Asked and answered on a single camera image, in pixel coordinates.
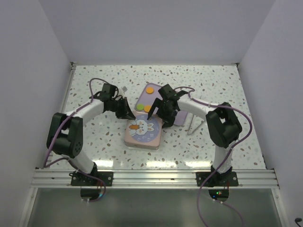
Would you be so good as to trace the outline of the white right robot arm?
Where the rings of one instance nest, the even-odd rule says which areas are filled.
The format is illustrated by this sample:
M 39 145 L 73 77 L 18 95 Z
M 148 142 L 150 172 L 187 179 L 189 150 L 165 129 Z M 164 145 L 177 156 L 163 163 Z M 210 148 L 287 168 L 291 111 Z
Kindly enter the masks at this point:
M 154 114 L 162 119 L 162 127 L 171 127 L 177 113 L 185 111 L 206 121 L 211 141 L 215 145 L 215 157 L 212 164 L 211 180 L 215 185 L 223 185 L 231 171 L 233 147 L 242 132 L 242 126 L 229 103 L 220 105 L 194 99 L 190 92 L 176 91 L 166 84 L 158 91 L 161 98 L 156 98 L 148 112 L 148 119 Z

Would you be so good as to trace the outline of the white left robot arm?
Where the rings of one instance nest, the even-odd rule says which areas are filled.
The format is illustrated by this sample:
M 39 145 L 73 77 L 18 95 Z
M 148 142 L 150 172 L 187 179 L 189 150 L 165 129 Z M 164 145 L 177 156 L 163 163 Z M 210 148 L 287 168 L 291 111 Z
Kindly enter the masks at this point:
M 85 184 L 92 186 L 98 181 L 97 165 L 83 151 L 83 127 L 105 112 L 113 112 L 117 119 L 134 120 L 125 91 L 105 82 L 101 91 L 93 94 L 90 88 L 89 101 L 67 113 L 55 113 L 52 117 L 46 147 L 47 157 L 51 152 L 61 156 L 51 163 L 44 161 L 47 168 L 58 161 L 67 160 L 76 171 L 82 174 Z

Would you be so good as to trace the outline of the metal serving tongs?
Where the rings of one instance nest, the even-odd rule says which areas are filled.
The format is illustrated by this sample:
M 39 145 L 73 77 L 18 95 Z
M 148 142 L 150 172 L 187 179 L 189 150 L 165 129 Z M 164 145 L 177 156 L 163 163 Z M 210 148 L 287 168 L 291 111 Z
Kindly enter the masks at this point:
M 187 129 L 187 135 L 188 136 L 193 135 L 197 130 L 199 130 L 199 128 L 203 125 L 203 123 L 204 123 L 204 119 L 193 114 L 191 117 L 189 127 Z

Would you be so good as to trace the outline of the silver tin lid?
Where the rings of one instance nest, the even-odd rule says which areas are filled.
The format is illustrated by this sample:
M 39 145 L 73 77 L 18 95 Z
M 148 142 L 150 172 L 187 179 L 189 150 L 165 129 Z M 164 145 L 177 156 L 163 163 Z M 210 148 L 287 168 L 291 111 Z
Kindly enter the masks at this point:
M 160 146 L 162 132 L 162 119 L 153 115 L 147 119 L 148 114 L 134 112 L 135 119 L 128 120 L 125 130 L 125 145 L 132 148 L 157 150 Z

